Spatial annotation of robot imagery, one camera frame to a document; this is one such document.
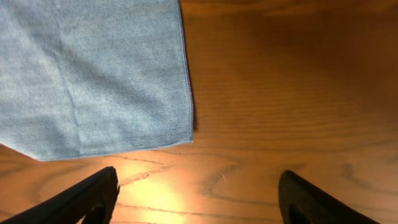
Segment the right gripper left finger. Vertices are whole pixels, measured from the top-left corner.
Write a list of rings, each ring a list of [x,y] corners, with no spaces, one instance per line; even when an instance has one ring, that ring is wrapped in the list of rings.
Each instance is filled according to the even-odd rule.
[[[2,224],[109,224],[119,190],[116,169],[105,167]]]

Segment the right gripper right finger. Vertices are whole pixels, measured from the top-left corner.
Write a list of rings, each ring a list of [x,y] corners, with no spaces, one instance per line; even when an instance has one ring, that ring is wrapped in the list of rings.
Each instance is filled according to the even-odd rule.
[[[377,224],[291,170],[280,176],[278,199],[284,224]]]

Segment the blue cloth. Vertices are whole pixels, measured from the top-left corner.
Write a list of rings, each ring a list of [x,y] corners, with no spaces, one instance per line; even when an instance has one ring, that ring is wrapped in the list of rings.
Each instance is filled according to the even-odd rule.
[[[192,140],[180,1],[1,1],[2,145],[57,161]]]

